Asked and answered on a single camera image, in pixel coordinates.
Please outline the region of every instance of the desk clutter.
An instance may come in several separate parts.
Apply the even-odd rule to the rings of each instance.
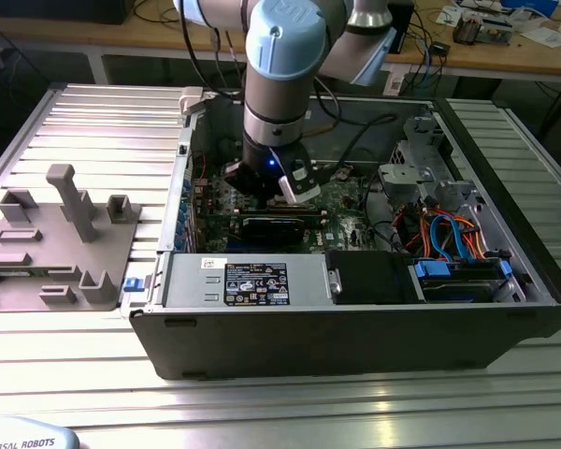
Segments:
[[[561,46],[561,23],[551,17],[557,4],[556,0],[460,0],[445,6],[436,23],[453,27],[453,41],[458,44],[509,44],[519,33],[556,48]]]

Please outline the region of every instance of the motherboard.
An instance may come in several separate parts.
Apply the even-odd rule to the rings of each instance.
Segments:
[[[376,250],[363,213],[360,178],[326,184],[311,201],[264,204],[217,174],[196,180],[196,248],[201,253],[324,253]]]

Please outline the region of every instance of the wooden desk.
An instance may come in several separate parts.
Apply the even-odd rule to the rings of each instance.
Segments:
[[[169,0],[161,0],[166,8]],[[453,42],[453,28],[434,23],[439,9],[449,4],[448,0],[424,0],[418,2],[424,27],[433,38],[451,46],[444,68],[445,75],[472,76],[518,80],[561,80],[561,47],[549,49],[525,37],[516,35],[509,46],[476,44],[465,46]],[[156,19],[158,9],[151,0],[141,9],[144,16]],[[561,20],[561,8],[554,17]],[[24,48],[44,51],[72,51],[87,55],[97,83],[108,84],[108,76],[102,62],[105,54],[152,56],[163,58],[188,58],[180,27],[177,24],[163,26],[149,23],[131,16],[122,25],[102,25],[85,22],[56,22],[27,19],[2,19],[0,29]],[[213,59],[209,30],[190,25],[190,35],[200,59]],[[232,33],[237,52],[244,52],[241,33]],[[0,38],[0,46],[6,42]],[[228,54],[221,59],[229,60]],[[414,71],[422,61],[412,38],[407,38],[401,54],[387,57],[383,69],[389,70],[393,78],[403,77]]]

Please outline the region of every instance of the black plastic cover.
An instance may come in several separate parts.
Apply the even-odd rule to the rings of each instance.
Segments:
[[[386,251],[330,251],[326,265],[338,273],[338,305],[418,302],[408,265],[411,257]]]

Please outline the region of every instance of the black cable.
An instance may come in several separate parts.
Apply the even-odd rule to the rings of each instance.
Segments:
[[[386,191],[386,187],[384,185],[384,181],[382,180],[382,177],[379,175],[378,177],[378,181],[381,182],[381,187],[382,187],[382,192],[384,193],[384,196],[386,196],[386,199],[391,201],[391,197],[389,196],[388,192]]]
[[[235,70],[237,71],[239,84],[241,85],[241,88],[244,89],[245,83],[243,82],[243,75],[241,75],[241,69],[239,67],[239,61],[237,60],[237,54],[235,53],[235,47],[233,46],[233,41],[231,40],[231,35],[229,35],[228,31],[225,31],[224,36],[226,37],[226,43],[228,44],[228,48],[231,51],[231,56],[233,57],[233,62],[235,63]]]
[[[236,75],[236,74],[237,74],[237,71],[235,70],[234,67],[232,67],[232,68],[226,68],[226,69],[223,70],[223,73],[222,73],[222,75],[223,75],[225,78],[228,78],[229,75],[230,75],[230,76],[233,76],[232,80],[235,80],[235,75]],[[216,72],[214,72],[214,73],[208,75],[208,81],[209,81],[210,83],[216,83],[216,82],[218,82],[218,78],[220,78],[220,77],[221,77],[221,74],[218,73],[218,71],[216,71]]]
[[[369,230],[372,231],[374,233],[374,235],[376,237],[378,237],[379,239],[385,241],[386,243],[389,244],[389,246],[397,251],[398,253],[401,252],[401,249],[398,248],[390,239],[388,239],[387,237],[385,237],[378,229],[376,229],[375,226],[380,225],[382,222],[377,222],[376,224],[372,225],[372,223],[370,222],[370,218],[367,214],[367,200],[370,196],[370,191],[372,190],[372,184],[374,183],[374,181],[376,179],[380,179],[378,173],[375,173],[374,176],[372,176],[372,178],[370,179],[370,182],[367,185],[367,189],[366,189],[366,194],[364,195],[364,219],[366,220],[366,225],[368,226]]]
[[[418,12],[415,9],[413,10],[413,13],[418,18],[418,21],[420,21],[420,24],[417,25],[415,23],[410,23],[410,26],[415,26],[416,28],[419,28],[420,30],[422,30],[422,33],[424,34],[424,40],[426,40],[426,43],[428,43],[428,41],[429,41],[430,45],[432,45],[434,43],[434,39],[432,38],[432,35],[430,34],[430,32],[428,30],[426,30],[426,28],[424,27],[424,22],[422,22],[422,18],[420,17],[420,14],[418,14]]]
[[[561,104],[553,110],[551,116],[544,122],[543,126],[540,128],[539,139],[544,139],[560,118]]]
[[[418,48],[417,38],[420,38],[420,39],[425,43],[425,45],[430,49],[430,47],[428,46],[428,42],[427,42],[427,40],[426,40],[426,38],[425,38],[425,35],[424,35],[424,37],[418,35],[417,33],[408,33],[408,35],[410,35],[410,37],[416,38],[416,49]],[[418,64],[418,68],[416,69],[415,73],[413,74],[413,77],[411,77],[411,79],[410,79],[409,81],[406,81],[406,82],[405,82],[405,86],[403,87],[403,92],[402,92],[403,94],[404,94],[408,89],[415,89],[415,87],[416,87],[416,86],[414,86],[415,79],[416,79],[416,78],[418,77],[418,75],[420,74],[420,70],[422,70],[422,67],[426,64],[425,53],[422,53],[421,51],[420,51],[420,53],[422,54],[422,62]],[[430,54],[430,50],[428,50],[428,58],[431,58],[431,57],[432,57],[432,55]]]
[[[318,100],[318,104],[320,105],[320,108],[322,109],[322,111],[328,117],[330,117],[331,119],[334,119],[336,122],[352,124],[352,125],[356,125],[356,126],[374,126],[374,125],[391,123],[391,122],[394,122],[398,118],[398,116],[396,114],[390,114],[390,113],[385,114],[386,117],[387,117],[386,121],[378,122],[377,119],[374,119],[374,120],[372,120],[372,122],[373,122],[372,125],[370,125],[370,122],[360,122],[360,121],[353,120],[353,119],[347,119],[347,118],[343,117],[343,115],[342,115],[342,107],[340,106],[340,103],[337,99],[337,96],[319,78],[316,78],[316,81],[324,88],[324,90],[331,97],[331,99],[333,100],[333,103],[335,104],[335,109],[337,110],[337,112],[332,112],[329,108],[326,107],[326,105],[324,104],[324,100],[320,96],[320,91],[318,90],[318,88],[314,84],[314,93],[316,94],[316,99]]]
[[[443,69],[443,67],[445,66],[446,62],[447,62],[447,58],[445,57],[445,59],[443,60],[443,59],[442,59],[442,56],[439,56],[439,60],[440,60],[440,66],[439,66],[439,68],[437,68],[437,69],[435,70],[434,73],[431,73],[430,76],[425,80],[425,82],[426,82],[426,86],[425,86],[425,87],[432,87],[432,86],[435,86],[435,91],[434,91],[434,92],[436,92],[436,89],[437,89],[437,87],[438,87],[438,85],[439,85],[439,83],[440,83],[440,78],[442,77],[442,69]],[[433,81],[432,79],[433,79],[436,75],[439,75],[439,77],[438,77],[438,79],[437,79],[436,81]],[[415,77],[416,77],[416,76],[417,76],[417,72],[416,72],[416,74],[414,75],[414,77],[411,79],[411,81],[415,80]],[[418,81],[418,82],[415,83],[415,84],[414,84],[413,82],[411,82],[411,83],[410,83],[410,88],[411,88],[412,90],[417,89],[417,88],[419,88],[419,87],[422,85],[423,82],[424,82],[424,79],[421,79],[420,81]]]
[[[439,89],[440,79],[442,78],[442,69],[445,66],[445,64],[447,64],[447,56],[445,56],[444,61],[442,60],[441,56],[439,56],[439,59],[440,59],[439,77],[437,78],[437,82],[434,86],[434,89],[432,90],[432,96],[437,96],[437,90]]]
[[[228,89],[226,78],[224,77],[223,70],[221,69],[221,34],[218,28],[211,28],[212,40],[214,41],[214,63],[216,64],[216,71],[223,81],[224,87]]]
[[[177,23],[179,21],[179,19],[168,19],[168,18],[150,19],[149,17],[142,16],[141,14],[139,14],[139,7],[141,7],[142,5],[145,5],[147,2],[148,2],[148,0],[141,0],[133,8],[133,15],[135,17],[137,17],[138,19],[141,19],[142,21],[149,22],[149,23]],[[175,9],[173,7],[170,7],[169,9],[162,12],[162,16],[164,16],[167,12],[173,11],[173,10],[175,10]]]
[[[551,91],[554,94],[558,94],[560,91],[559,89],[555,89],[554,87],[549,86],[548,84],[546,84],[545,82],[542,81],[534,81],[536,82],[536,84],[539,84],[540,86],[542,86],[544,89],[547,89],[549,91]]]
[[[46,81],[48,84],[50,84],[50,80],[48,79],[48,77],[46,77],[41,70],[39,70],[34,63],[31,62],[31,60],[25,55],[25,53],[23,53],[21,51],[21,49],[19,47],[17,47],[15,45],[15,43],[10,40],[10,38],[8,38],[7,35],[5,35],[2,30],[0,30],[0,37],[2,37],[6,42],[8,42],[8,45],[10,45],[10,47],[12,47],[18,54],[21,55],[21,58],[25,60],[25,62],[31,66],[31,68],[33,68],[35,70],[35,72],[37,73],[37,75],[39,75],[41,78],[44,79],[44,81]]]
[[[547,110],[546,114],[544,115],[544,119],[542,120],[542,124],[540,125],[539,139],[544,138],[548,134],[548,132],[551,130],[551,127],[553,127],[554,122],[556,122],[556,120],[555,121],[552,120],[551,114],[554,113],[555,106],[556,106],[556,104],[557,104],[557,102],[559,101],[560,98],[561,98],[561,91],[559,92],[557,97],[554,99],[553,103],[549,107],[549,110]]]
[[[349,144],[347,145],[347,148],[345,148],[345,151],[343,151],[343,154],[339,157],[337,163],[335,164],[333,172],[337,171],[343,164],[345,164],[345,161],[347,161],[347,158],[351,154],[353,148],[355,148],[355,145],[357,145],[357,142],[359,141],[359,139],[362,138],[362,136],[366,133],[366,131],[368,129],[370,129],[372,126],[377,125],[377,124],[392,123],[392,122],[396,121],[397,118],[398,118],[398,116],[396,114],[394,114],[392,112],[388,112],[388,113],[383,113],[383,114],[377,116],[376,118],[370,120],[366,124],[364,124],[360,128],[360,130],[357,132],[357,134],[355,136],[353,136],[351,142],[349,142]]]
[[[534,81],[534,84],[536,84],[536,87],[538,87],[543,94],[554,100],[554,95],[545,91],[545,89],[550,89],[548,86],[541,84],[539,81]]]
[[[208,79],[202,72],[201,67],[197,61],[197,57],[195,56],[194,46],[191,43],[191,39],[189,38],[189,31],[187,30],[187,20],[185,19],[185,2],[179,2],[179,16],[180,16],[180,25],[182,28],[183,38],[185,39],[185,45],[187,46],[187,51],[189,52],[189,59],[191,60],[191,64],[194,67],[195,73],[199,76],[204,84],[206,84],[211,91],[215,92],[216,94],[223,96],[224,98],[228,98],[229,100],[234,100],[235,98],[227,94],[226,92],[217,89],[212,84],[209,83]]]
[[[335,104],[335,111],[336,111],[334,114],[330,110],[328,110],[328,108],[324,104],[324,101],[320,96],[320,90],[318,89],[316,84],[320,84],[320,86],[326,91],[326,93],[333,100],[333,103]],[[316,99],[318,100],[318,104],[320,105],[320,108],[324,111],[326,115],[328,115],[329,117],[335,120],[335,123],[333,123],[333,127],[336,127],[343,120],[343,109],[340,106],[340,103],[338,102],[337,96],[318,77],[314,78],[314,93],[316,94]]]

